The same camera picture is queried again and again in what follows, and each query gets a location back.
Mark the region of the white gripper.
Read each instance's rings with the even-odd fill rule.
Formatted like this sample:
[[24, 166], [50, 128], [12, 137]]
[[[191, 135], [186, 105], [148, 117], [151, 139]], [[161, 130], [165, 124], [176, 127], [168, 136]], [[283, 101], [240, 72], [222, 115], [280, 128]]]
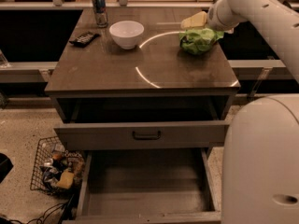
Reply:
[[218, 0], [213, 4], [206, 14], [205, 11], [196, 13], [181, 22], [182, 29], [192, 29], [207, 25], [216, 31], [224, 31], [226, 34], [233, 34], [235, 27], [239, 24], [238, 17], [229, 7], [227, 0]]

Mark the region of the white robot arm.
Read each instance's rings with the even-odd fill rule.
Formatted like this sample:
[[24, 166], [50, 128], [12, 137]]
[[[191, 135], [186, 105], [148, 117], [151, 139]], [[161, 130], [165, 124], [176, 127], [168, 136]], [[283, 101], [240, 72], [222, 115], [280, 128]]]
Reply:
[[[218, 0], [207, 22], [227, 31], [249, 21], [299, 81], [299, 14], [278, 0]], [[299, 224], [299, 95], [251, 102], [224, 142], [221, 224]]]

